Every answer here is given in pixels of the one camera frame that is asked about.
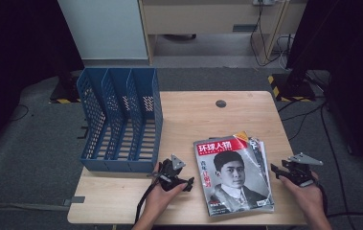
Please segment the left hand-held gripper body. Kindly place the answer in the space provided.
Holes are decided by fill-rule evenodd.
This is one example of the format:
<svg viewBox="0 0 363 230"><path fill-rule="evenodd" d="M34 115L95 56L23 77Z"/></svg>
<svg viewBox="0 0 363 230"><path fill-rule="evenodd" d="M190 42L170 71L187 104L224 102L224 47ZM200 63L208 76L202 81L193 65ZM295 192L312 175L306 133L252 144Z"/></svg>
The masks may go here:
<svg viewBox="0 0 363 230"><path fill-rule="evenodd" d="M160 162L158 171L153 172L151 175L155 177L161 184L161 187L168 192L179 184L188 183L188 180L178 177L185 166L186 164L181 159L175 154L172 154L169 159Z"/></svg>

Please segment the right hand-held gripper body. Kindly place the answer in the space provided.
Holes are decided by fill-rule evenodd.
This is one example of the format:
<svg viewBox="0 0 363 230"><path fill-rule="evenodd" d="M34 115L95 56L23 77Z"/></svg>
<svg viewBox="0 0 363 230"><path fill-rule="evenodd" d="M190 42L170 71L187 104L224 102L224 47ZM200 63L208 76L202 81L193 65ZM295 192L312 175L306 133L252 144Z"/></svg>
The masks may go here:
<svg viewBox="0 0 363 230"><path fill-rule="evenodd" d="M306 187L316 182L316 178L312 175L310 165L323 166L321 160L312 158L304 153L299 153L288 157L282 161L283 167L288 169L285 176L292 183L299 187Z"/></svg>

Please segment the portrait magazine with red banner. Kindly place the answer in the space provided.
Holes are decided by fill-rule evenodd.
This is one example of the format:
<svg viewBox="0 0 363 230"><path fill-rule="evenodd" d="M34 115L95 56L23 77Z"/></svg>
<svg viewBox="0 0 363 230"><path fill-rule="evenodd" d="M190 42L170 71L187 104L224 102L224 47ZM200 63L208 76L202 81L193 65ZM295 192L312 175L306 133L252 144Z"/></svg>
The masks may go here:
<svg viewBox="0 0 363 230"><path fill-rule="evenodd" d="M196 156L208 215L273 212L274 199L261 175L246 132L196 141Z"/></svg>

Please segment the blue plastic file rack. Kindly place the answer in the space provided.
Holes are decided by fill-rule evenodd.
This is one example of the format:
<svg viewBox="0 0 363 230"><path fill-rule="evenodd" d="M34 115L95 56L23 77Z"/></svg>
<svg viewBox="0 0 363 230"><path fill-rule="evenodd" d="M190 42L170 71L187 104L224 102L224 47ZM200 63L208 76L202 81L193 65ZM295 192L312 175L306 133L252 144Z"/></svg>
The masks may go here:
<svg viewBox="0 0 363 230"><path fill-rule="evenodd" d="M88 135L80 162L90 172L150 173L163 113L154 68L86 68L77 81Z"/></svg>

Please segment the person's left hand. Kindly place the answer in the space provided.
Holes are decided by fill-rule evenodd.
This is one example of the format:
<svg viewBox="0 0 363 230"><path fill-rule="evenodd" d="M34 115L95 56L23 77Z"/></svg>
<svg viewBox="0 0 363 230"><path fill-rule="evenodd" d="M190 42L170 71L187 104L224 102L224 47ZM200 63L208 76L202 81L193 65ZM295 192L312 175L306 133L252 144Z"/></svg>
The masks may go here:
<svg viewBox="0 0 363 230"><path fill-rule="evenodd" d="M153 185L151 192L148 194L146 204L141 216L156 216L157 219L164 213L170 202L180 194L186 187L186 183L179 184L172 190L166 192L162 189L159 184L154 181L151 182Z"/></svg>

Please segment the person's right hand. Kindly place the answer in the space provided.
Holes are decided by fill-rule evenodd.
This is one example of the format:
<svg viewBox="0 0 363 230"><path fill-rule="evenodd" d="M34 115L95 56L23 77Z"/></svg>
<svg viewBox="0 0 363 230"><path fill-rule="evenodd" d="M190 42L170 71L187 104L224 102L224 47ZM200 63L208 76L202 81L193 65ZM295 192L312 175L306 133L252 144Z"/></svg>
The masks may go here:
<svg viewBox="0 0 363 230"><path fill-rule="evenodd" d="M315 184L311 184L302 188L295 185L291 181L281 182L288 189L288 191L292 193L296 203L299 205L303 213L305 210L309 210L311 208L320 208L324 210L322 192Z"/></svg>

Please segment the black hazard striped stand base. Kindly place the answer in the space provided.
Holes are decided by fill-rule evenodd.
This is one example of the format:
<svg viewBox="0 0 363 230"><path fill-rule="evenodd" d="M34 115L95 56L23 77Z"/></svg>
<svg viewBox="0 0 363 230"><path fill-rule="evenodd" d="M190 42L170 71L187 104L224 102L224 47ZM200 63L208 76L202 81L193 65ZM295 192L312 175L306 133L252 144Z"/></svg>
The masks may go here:
<svg viewBox="0 0 363 230"><path fill-rule="evenodd" d="M315 94L306 81L294 80L289 74L272 74L267 79L278 102L311 102L315 100Z"/></svg>
<svg viewBox="0 0 363 230"><path fill-rule="evenodd" d="M63 85L63 80L58 79L57 85L50 96L50 104L71 104L79 103L79 92L77 89L77 81L80 71L71 72L71 79L68 86Z"/></svg>

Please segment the grey floor tape strip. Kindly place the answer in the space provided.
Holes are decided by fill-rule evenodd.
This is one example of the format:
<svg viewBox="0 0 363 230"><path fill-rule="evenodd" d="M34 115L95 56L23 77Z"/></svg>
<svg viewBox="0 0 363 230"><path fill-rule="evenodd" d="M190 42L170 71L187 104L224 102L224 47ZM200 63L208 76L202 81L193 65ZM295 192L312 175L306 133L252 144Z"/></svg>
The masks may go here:
<svg viewBox="0 0 363 230"><path fill-rule="evenodd" d="M63 200L62 205L70 207L73 203L83 203L85 200L84 196L72 196Z"/></svg>

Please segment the black curtain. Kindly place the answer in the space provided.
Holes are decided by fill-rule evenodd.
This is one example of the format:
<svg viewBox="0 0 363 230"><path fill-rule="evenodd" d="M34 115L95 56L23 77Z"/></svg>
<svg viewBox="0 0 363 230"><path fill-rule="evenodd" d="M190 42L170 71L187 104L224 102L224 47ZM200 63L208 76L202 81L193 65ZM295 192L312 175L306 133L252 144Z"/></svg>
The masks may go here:
<svg viewBox="0 0 363 230"><path fill-rule="evenodd" d="M0 0L0 130L26 86L82 67L57 0Z"/></svg>
<svg viewBox="0 0 363 230"><path fill-rule="evenodd" d="M307 0L287 67L331 74L328 98L352 152L363 155L363 0Z"/></svg>

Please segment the white cabinet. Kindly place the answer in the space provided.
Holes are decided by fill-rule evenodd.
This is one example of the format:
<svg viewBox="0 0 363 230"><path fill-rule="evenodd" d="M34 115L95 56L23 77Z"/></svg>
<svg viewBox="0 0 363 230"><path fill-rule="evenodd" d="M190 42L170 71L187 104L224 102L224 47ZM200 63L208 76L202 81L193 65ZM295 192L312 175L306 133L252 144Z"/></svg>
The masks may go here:
<svg viewBox="0 0 363 230"><path fill-rule="evenodd" d="M82 59L147 59L138 0L57 1Z"/></svg>

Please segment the light wooden desk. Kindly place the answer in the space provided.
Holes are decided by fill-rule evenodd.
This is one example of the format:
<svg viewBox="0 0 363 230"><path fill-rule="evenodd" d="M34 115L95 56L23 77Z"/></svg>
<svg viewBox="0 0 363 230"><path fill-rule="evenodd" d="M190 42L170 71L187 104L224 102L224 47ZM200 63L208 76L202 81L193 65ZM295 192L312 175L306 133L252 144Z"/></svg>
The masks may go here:
<svg viewBox="0 0 363 230"><path fill-rule="evenodd" d="M273 6L253 6L253 0L138 1L148 59L158 35L250 33L265 64L278 38L297 32L308 0L276 0Z"/></svg>

